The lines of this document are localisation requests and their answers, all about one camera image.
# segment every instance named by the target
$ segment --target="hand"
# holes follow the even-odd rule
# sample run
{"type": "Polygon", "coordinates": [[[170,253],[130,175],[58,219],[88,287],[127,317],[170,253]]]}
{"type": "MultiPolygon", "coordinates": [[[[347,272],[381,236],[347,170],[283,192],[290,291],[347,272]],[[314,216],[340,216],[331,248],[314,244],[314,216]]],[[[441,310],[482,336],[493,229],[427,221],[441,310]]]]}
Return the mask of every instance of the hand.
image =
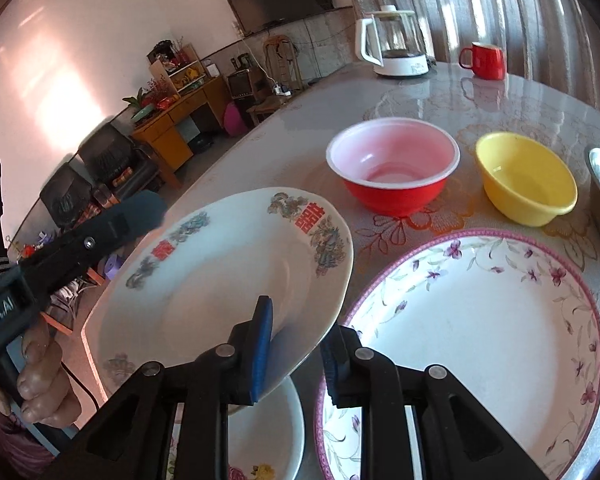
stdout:
{"type": "MultiPolygon", "coordinates": [[[[25,402],[22,418],[25,422],[42,422],[55,428],[65,428],[74,422],[82,408],[64,369],[62,349],[51,340],[49,330],[40,316],[22,339],[22,354],[27,365],[18,377],[18,391],[25,402]]],[[[11,414],[7,397],[0,389],[0,412],[11,414]]]]}

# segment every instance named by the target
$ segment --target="gray curtain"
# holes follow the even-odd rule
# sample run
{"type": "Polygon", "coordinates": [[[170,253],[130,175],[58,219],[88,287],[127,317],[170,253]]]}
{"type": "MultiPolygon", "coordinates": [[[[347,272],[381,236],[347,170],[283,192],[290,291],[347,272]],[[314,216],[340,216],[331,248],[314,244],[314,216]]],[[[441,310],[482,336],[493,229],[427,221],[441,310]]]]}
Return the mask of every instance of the gray curtain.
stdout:
{"type": "Polygon", "coordinates": [[[353,0],[359,16],[394,4],[413,9],[437,60],[458,62],[472,41],[507,53],[509,73],[600,110],[600,30],[578,0],[353,0]]]}

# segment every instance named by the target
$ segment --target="yellow bowl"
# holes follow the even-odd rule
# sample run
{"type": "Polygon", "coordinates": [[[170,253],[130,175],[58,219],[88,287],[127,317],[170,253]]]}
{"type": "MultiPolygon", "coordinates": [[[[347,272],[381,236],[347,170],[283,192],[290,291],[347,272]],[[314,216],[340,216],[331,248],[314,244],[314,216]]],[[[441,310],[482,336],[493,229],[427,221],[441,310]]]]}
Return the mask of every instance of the yellow bowl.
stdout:
{"type": "Polygon", "coordinates": [[[540,227],[576,205],[578,187],[571,171],[539,142],[497,132],[481,137],[475,154],[489,200],[514,222],[540,227]]]}

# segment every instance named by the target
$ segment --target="screw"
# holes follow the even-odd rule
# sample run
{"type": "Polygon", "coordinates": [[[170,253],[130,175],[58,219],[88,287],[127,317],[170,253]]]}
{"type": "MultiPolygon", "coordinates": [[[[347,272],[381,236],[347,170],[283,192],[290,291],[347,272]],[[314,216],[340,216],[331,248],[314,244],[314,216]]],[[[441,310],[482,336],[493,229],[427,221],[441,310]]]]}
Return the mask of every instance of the screw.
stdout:
{"type": "Polygon", "coordinates": [[[356,350],[356,357],[358,359],[362,359],[363,361],[369,361],[374,357],[374,351],[371,348],[358,348],[356,350]]]}
{"type": "Polygon", "coordinates": [[[235,354],[235,348],[225,343],[216,348],[216,354],[218,354],[220,357],[231,357],[233,354],[235,354]]]}
{"type": "Polygon", "coordinates": [[[429,368],[429,375],[434,379],[444,379],[446,377],[446,368],[435,365],[429,368]]]}
{"type": "Polygon", "coordinates": [[[142,374],[147,377],[153,377],[160,373],[162,365],[158,361],[149,361],[142,365],[142,374]]]}

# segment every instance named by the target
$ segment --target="red bowl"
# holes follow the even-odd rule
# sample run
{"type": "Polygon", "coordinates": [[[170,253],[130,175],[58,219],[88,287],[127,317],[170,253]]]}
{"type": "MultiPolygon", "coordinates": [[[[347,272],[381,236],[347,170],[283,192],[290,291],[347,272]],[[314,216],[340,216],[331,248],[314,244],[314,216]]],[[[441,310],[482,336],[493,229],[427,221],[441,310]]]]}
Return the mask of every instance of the red bowl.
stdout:
{"type": "Polygon", "coordinates": [[[371,211],[395,217],[435,199],[459,162],[458,144],[446,131],[408,118],[355,124],[327,147],[327,163],[349,192],[371,211]]]}

